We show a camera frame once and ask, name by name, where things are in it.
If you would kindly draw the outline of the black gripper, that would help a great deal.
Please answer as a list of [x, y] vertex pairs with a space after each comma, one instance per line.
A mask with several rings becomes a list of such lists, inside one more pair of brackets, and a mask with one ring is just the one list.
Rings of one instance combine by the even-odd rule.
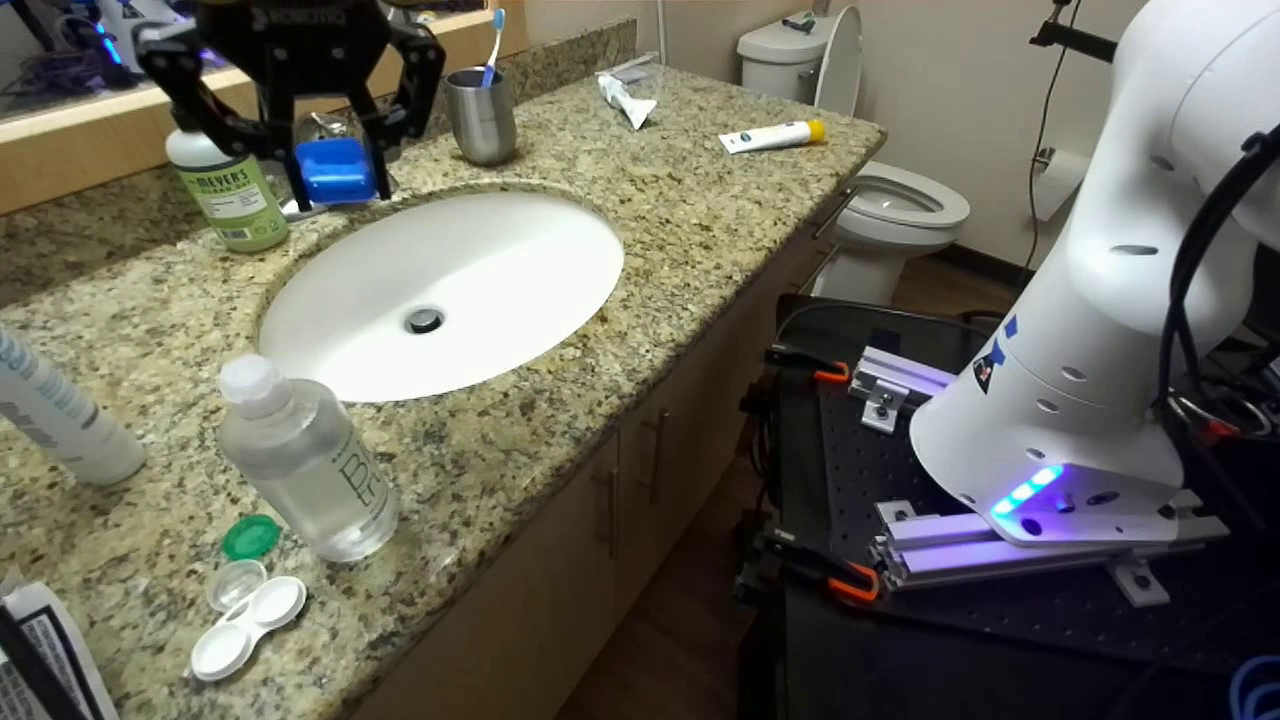
[[[406, 21], [390, 29], [376, 0], [199, 0], [197, 29], [199, 37], [145, 37], [145, 76], [174, 100], [175, 119], [222, 152], [279, 162], [297, 204], [308, 204], [291, 133], [297, 100], [343, 96], [392, 47], [402, 57], [392, 100], [376, 106], [367, 92], [352, 96], [376, 193], [392, 195], [390, 157], [430, 133], [449, 58], [433, 29]], [[205, 83], [205, 52], [253, 81], [255, 115], [241, 115]]]

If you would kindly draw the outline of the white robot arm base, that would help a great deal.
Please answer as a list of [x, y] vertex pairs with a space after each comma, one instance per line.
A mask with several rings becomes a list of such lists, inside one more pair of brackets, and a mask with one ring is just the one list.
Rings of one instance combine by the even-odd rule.
[[1280, 0], [1145, 0], [1062, 238], [908, 423], [930, 478], [1002, 535], [1170, 539], [1186, 461], [1156, 403], [1165, 327], [1222, 344], [1280, 231]]

